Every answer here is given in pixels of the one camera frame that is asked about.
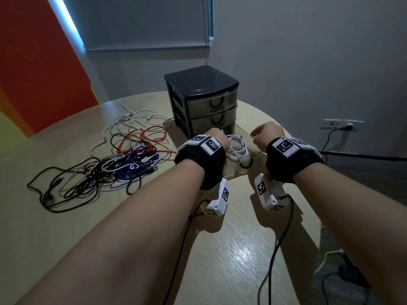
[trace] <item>electrical outlet plate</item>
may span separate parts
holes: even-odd
[[[324,119],[322,127],[337,128],[342,124],[342,119]]]
[[[352,124],[352,126],[353,126],[352,131],[357,131],[362,127],[362,125],[364,124],[364,121],[343,120],[341,123],[341,127],[345,127],[346,125],[349,125],[349,124]]]

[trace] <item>black drawer handle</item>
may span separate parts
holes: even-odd
[[[222,96],[221,97],[221,101],[219,102],[219,104],[217,104],[217,105],[212,105],[212,100],[209,100],[209,106],[211,107],[211,108],[219,108],[220,106],[221,106],[221,104],[223,104],[223,100],[225,99],[225,97],[224,96]]]
[[[220,124],[220,123],[223,121],[224,118],[225,118],[225,115],[222,115],[222,116],[221,116],[221,119],[220,119],[218,122],[215,122],[215,121],[213,120],[213,118],[212,118],[212,124],[213,124],[213,125],[218,125],[218,124]]]

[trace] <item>forearm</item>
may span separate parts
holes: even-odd
[[[405,206],[323,164],[312,164],[293,178],[376,290],[389,297],[389,289],[407,283]]]
[[[204,170],[184,160],[145,184],[84,237],[20,304],[144,303],[179,237]]]

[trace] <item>floor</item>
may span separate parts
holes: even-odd
[[[348,177],[385,194],[404,205],[407,205],[407,162],[390,162],[373,159],[329,156],[329,166]],[[327,251],[340,249],[327,229],[322,230],[321,244],[317,265],[323,261]],[[344,264],[341,255],[329,255],[323,268],[316,274],[312,283],[310,304],[327,304],[322,292],[322,280],[331,273],[337,272]],[[341,280],[332,275],[325,282],[329,305],[339,304],[384,304],[371,290],[367,298],[367,290],[363,287]]]

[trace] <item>wooden tabletop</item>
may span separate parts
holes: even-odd
[[[68,117],[0,157],[0,304],[15,303],[126,199],[124,189],[104,192],[89,205],[52,214],[42,208],[38,194],[26,188],[47,167],[68,168],[88,158],[92,146],[103,139],[104,128],[126,113],[123,104],[133,111],[153,109],[157,114],[172,116],[167,92],[125,97]],[[238,102],[237,124],[246,132],[271,120],[260,110]],[[173,133],[178,130],[174,125],[170,128]],[[169,136],[174,137],[170,129]],[[111,151],[106,144],[97,148],[95,154],[104,157]],[[159,164],[159,169],[143,181],[172,166],[172,161]],[[248,175],[230,180],[225,216],[216,219],[201,216],[194,220],[168,304],[257,304],[258,289],[267,274],[276,236],[281,236],[289,217],[288,208],[275,213],[261,208],[252,184],[260,170],[265,171],[264,165],[255,162]],[[53,177],[50,172],[36,185],[45,190]],[[285,184],[284,189],[294,198],[295,211],[274,263],[272,301],[306,304],[321,223],[295,185]],[[179,246],[180,240],[157,281],[150,304],[162,303]],[[267,303],[267,284],[260,298],[261,304]]]

